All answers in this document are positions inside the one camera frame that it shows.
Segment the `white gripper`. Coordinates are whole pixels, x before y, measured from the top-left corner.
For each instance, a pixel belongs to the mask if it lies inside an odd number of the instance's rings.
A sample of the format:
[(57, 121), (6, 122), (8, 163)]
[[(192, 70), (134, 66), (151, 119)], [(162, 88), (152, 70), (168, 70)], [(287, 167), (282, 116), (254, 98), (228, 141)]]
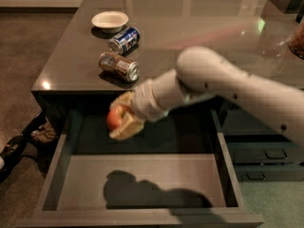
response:
[(143, 130), (144, 121), (157, 122), (168, 115), (168, 111), (162, 109), (156, 101), (152, 80), (139, 84), (133, 92), (123, 93), (110, 104), (109, 108), (112, 109), (116, 105), (125, 105), (122, 106), (122, 124), (114, 130), (109, 129), (109, 137), (117, 141), (124, 141), (138, 134)]

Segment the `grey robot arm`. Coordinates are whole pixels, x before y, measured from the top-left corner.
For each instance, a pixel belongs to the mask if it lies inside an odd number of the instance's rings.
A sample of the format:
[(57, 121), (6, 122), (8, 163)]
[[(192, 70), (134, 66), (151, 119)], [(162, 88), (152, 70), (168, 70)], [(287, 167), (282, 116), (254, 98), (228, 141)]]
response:
[(125, 92), (110, 105), (128, 107), (109, 137), (123, 141), (180, 106), (220, 96), (250, 113), (275, 132), (304, 146), (304, 92), (250, 74), (208, 47), (189, 47), (177, 64), (155, 79)]

